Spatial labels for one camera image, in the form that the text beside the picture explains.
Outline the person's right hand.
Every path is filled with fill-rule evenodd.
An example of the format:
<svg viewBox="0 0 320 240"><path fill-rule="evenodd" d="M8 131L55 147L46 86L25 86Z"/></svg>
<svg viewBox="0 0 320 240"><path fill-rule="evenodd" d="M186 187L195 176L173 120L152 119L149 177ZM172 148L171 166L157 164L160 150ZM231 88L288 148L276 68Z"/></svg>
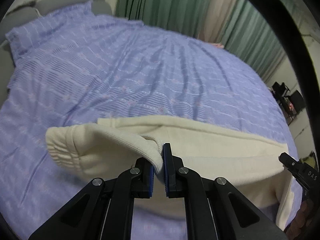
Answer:
<svg viewBox="0 0 320 240"><path fill-rule="evenodd" d="M301 203L300 209L296 213L295 218L290 223L289 227L286 230L286 235L288 239L295 239L302 232L302 228L306 226L306 224L311 223L310 216L311 211L313 210L313 201L307 199Z"/></svg>

